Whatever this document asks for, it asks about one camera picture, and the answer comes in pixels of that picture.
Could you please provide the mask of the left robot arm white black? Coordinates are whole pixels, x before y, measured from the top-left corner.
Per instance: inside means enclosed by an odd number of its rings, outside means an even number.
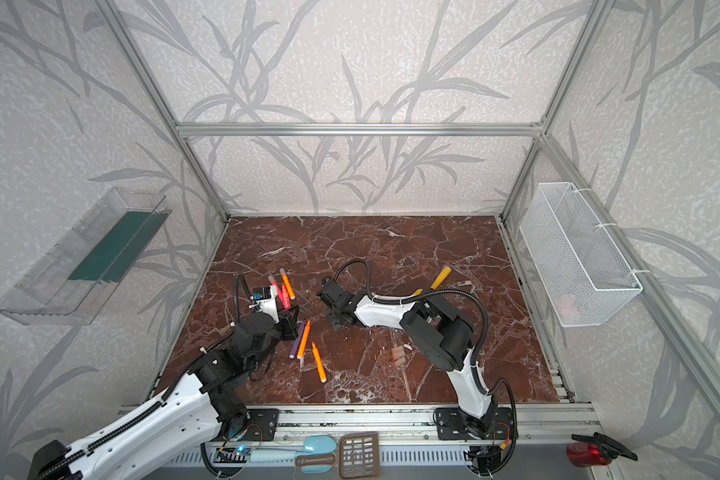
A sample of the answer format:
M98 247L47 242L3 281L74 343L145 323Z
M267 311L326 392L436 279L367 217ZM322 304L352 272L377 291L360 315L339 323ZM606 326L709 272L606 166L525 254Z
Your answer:
M236 391L281 341L295 339L298 313L251 312L155 397L70 445L40 448L29 478L140 479L194 445L245 432L252 420Z

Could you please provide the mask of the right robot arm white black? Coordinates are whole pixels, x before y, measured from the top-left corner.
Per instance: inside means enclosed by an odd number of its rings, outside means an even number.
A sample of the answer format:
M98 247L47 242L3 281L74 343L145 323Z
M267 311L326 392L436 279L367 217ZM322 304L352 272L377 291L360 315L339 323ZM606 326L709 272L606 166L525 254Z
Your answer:
M447 299L449 295L464 297L477 307L482 320L477 341L473 340L473 322ZM477 364L489 317L475 295L443 289L382 298L370 291L351 293L337 280L326 277L317 297L326 305L326 317L336 329L360 325L404 331L434 366L446 372L457 395L464 430L475 438L488 437L498 405Z

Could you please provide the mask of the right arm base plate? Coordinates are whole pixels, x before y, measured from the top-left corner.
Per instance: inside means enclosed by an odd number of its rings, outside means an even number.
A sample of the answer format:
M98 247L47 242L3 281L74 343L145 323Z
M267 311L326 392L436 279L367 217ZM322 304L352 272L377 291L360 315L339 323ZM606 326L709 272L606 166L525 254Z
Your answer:
M436 408L433 421L439 440L514 440L514 410L492 404L485 415L472 417L459 408Z

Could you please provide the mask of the red capped pen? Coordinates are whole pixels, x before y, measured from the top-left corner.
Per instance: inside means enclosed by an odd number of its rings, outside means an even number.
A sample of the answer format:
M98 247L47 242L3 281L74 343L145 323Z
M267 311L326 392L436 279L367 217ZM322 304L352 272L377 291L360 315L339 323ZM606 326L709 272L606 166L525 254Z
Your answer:
M285 309L289 309L291 307L290 295L285 285L281 286L281 301Z

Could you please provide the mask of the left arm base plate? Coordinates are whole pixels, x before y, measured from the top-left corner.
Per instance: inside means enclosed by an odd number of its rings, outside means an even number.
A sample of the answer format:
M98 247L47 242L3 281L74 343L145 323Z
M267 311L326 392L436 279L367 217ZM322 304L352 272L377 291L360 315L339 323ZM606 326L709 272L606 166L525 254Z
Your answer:
M248 409L235 431L230 431L234 441L271 442L278 427L280 410L276 408Z

